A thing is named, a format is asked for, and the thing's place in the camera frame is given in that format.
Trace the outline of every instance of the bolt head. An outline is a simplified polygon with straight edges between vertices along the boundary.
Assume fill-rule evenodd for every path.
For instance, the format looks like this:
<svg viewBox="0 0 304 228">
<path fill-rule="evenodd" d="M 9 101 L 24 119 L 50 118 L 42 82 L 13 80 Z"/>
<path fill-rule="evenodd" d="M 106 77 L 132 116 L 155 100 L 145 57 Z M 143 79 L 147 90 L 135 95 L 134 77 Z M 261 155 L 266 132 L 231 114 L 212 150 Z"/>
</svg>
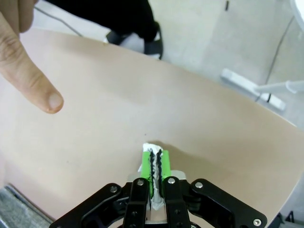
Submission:
<svg viewBox="0 0 304 228">
<path fill-rule="evenodd" d="M 168 179 L 168 183 L 169 184 L 174 184 L 175 183 L 175 179 L 174 178 L 169 178 Z"/>
<path fill-rule="evenodd" d="M 143 185 L 143 181 L 142 181 L 142 180 L 139 180 L 139 181 L 137 181 L 137 184 L 138 184 L 139 186 L 142 186 L 142 185 Z"/>
<path fill-rule="evenodd" d="M 112 186 L 112 187 L 110 188 L 110 191 L 111 191 L 112 193 L 117 192 L 117 187 L 116 187 L 116 186 Z"/>
<path fill-rule="evenodd" d="M 256 227 L 259 227 L 262 224 L 262 221 L 260 219 L 255 219 L 253 220 L 253 225 L 255 225 Z"/>
<path fill-rule="evenodd" d="M 203 187 L 203 184 L 200 182 L 196 182 L 195 187 L 197 187 L 198 189 L 201 189 Z"/>
</svg>

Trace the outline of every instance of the beige table surface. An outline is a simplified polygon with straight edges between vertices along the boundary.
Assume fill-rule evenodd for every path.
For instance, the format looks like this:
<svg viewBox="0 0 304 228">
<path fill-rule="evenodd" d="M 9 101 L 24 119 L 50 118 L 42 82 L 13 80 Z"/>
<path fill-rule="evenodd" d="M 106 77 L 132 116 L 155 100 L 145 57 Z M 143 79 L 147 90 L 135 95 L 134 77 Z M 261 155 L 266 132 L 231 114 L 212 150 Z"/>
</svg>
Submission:
<svg viewBox="0 0 304 228">
<path fill-rule="evenodd" d="M 303 172 L 304 134 L 234 91 L 86 38 L 33 29 L 21 40 L 65 105 L 45 114 L 0 78 L 0 179 L 55 219 L 105 184 L 124 184 L 144 142 L 268 222 Z"/>
</svg>

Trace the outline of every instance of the human hand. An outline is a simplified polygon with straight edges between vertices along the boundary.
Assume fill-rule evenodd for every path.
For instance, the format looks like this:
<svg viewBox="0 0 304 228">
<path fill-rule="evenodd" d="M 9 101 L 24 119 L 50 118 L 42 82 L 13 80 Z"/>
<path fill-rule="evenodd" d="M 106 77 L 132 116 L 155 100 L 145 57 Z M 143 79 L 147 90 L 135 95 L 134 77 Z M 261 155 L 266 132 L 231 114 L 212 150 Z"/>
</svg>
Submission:
<svg viewBox="0 0 304 228">
<path fill-rule="evenodd" d="M 27 55 L 19 33 L 33 21 L 37 0 L 0 0 L 0 73 L 31 103 L 47 113 L 63 106 L 61 94 Z"/>
</svg>

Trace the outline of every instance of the white floor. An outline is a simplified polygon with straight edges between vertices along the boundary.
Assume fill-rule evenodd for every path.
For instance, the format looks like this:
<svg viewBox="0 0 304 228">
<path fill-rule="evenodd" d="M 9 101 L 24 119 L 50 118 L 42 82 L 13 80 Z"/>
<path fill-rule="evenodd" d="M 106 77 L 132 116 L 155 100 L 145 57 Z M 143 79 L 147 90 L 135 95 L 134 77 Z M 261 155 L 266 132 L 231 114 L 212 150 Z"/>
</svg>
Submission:
<svg viewBox="0 0 304 228">
<path fill-rule="evenodd" d="M 150 3 L 162 28 L 163 60 L 221 84 L 219 74 L 225 67 L 257 84 L 265 84 L 278 43 L 293 17 L 289 0 L 230 0 L 228 11 L 225 0 L 150 0 Z M 40 1 L 37 7 L 63 19 L 85 37 L 103 40 L 109 31 L 46 2 Z M 33 26 L 74 34 L 61 22 L 37 11 Z M 124 46 L 143 51 L 143 43 L 136 35 Z M 294 20 L 268 83 L 303 78 L 304 33 Z M 287 102 L 287 110 L 279 114 L 304 130 L 304 94 L 276 96 Z M 302 182 L 284 213 L 294 209 L 295 218 L 304 221 Z"/>
</svg>

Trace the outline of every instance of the fingernail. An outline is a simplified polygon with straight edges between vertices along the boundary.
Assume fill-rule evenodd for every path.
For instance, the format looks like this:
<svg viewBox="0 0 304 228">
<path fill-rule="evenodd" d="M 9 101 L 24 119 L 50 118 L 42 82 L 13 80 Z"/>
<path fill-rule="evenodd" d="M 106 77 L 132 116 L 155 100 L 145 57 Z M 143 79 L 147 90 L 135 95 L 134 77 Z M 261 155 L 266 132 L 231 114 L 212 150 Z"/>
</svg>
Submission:
<svg viewBox="0 0 304 228">
<path fill-rule="evenodd" d="M 49 106 L 50 106 L 51 110 L 56 110 L 62 105 L 63 98 L 59 94 L 53 93 L 49 97 L 48 103 L 49 103 Z"/>
</svg>

